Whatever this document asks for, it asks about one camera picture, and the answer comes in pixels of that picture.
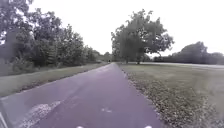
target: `tree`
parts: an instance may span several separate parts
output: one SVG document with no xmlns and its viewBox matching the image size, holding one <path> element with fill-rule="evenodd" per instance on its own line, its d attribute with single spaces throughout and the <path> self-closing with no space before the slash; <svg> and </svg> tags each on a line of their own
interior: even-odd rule
<svg viewBox="0 0 224 128">
<path fill-rule="evenodd" d="M 222 53 L 207 53 L 203 42 L 185 46 L 180 52 L 169 56 L 155 57 L 155 62 L 193 63 L 193 64 L 224 64 Z"/>
<path fill-rule="evenodd" d="M 8 30 L 18 27 L 29 27 L 24 20 L 32 0 L 1 0 L 0 1 L 0 40 L 5 40 Z"/>
<path fill-rule="evenodd" d="M 103 55 L 103 61 L 111 61 L 111 54 L 109 52 Z"/>
<path fill-rule="evenodd" d="M 84 47 L 84 61 L 87 63 L 96 62 L 97 57 L 100 55 L 99 52 L 93 50 L 91 47 Z"/>
<path fill-rule="evenodd" d="M 145 53 L 159 53 L 170 48 L 174 43 L 160 23 L 160 18 L 151 21 L 152 11 L 133 13 L 127 25 L 122 25 L 112 33 L 112 53 L 128 62 L 131 59 L 140 63 Z"/>
<path fill-rule="evenodd" d="M 58 62 L 66 66 L 83 64 L 83 39 L 78 33 L 72 31 L 71 25 L 63 29 L 57 45 Z"/>
<path fill-rule="evenodd" d="M 34 24 L 33 32 L 35 40 L 57 41 L 62 31 L 61 19 L 54 12 L 42 13 L 40 8 L 28 13 L 29 22 Z"/>
<path fill-rule="evenodd" d="M 101 56 L 102 56 L 102 55 L 101 55 L 98 51 L 93 50 L 93 54 L 94 54 L 94 56 L 95 56 L 95 58 L 96 58 L 95 61 L 101 60 Z"/>
</svg>

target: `bush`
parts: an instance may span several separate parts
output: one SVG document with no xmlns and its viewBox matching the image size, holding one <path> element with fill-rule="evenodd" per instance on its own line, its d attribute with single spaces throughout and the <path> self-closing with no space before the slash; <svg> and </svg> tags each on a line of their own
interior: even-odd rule
<svg viewBox="0 0 224 128">
<path fill-rule="evenodd" d="M 31 73 L 35 72 L 35 68 L 32 62 L 23 58 L 16 58 L 12 63 L 13 74 Z"/>
<path fill-rule="evenodd" d="M 6 76 L 12 73 L 13 71 L 10 63 L 7 63 L 5 60 L 0 59 L 0 76 Z"/>
<path fill-rule="evenodd" d="M 102 60 L 96 60 L 96 64 L 100 64 L 102 62 L 103 62 Z"/>
</svg>

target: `paved path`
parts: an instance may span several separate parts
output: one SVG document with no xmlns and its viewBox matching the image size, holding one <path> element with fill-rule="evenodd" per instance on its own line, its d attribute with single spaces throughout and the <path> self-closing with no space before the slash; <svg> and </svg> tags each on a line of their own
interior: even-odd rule
<svg viewBox="0 0 224 128">
<path fill-rule="evenodd" d="M 160 127 L 151 103 L 114 63 L 5 97 L 2 102 L 15 128 Z"/>
</svg>

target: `overcast sky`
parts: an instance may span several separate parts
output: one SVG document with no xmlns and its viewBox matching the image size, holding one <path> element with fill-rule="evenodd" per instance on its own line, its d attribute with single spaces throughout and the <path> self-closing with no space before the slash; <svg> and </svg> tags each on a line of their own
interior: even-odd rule
<svg viewBox="0 0 224 128">
<path fill-rule="evenodd" d="M 84 43 L 100 53 L 111 52 L 111 32 L 133 11 L 152 10 L 176 42 L 171 51 L 203 41 L 208 52 L 224 53 L 222 0 L 34 0 L 32 8 L 54 11 L 64 25 L 71 24 Z"/>
</svg>

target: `green grass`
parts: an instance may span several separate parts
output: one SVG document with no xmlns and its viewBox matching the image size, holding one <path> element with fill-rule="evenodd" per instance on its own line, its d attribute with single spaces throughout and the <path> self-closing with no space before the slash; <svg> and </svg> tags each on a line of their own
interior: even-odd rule
<svg viewBox="0 0 224 128">
<path fill-rule="evenodd" d="M 35 86 L 41 85 L 43 83 L 69 77 L 74 74 L 98 68 L 103 65 L 105 65 L 105 63 L 53 69 L 30 74 L 3 76 L 0 77 L 0 97 L 34 88 Z"/>
<path fill-rule="evenodd" d="M 120 65 L 166 127 L 224 127 L 224 70 L 193 65 Z"/>
</svg>

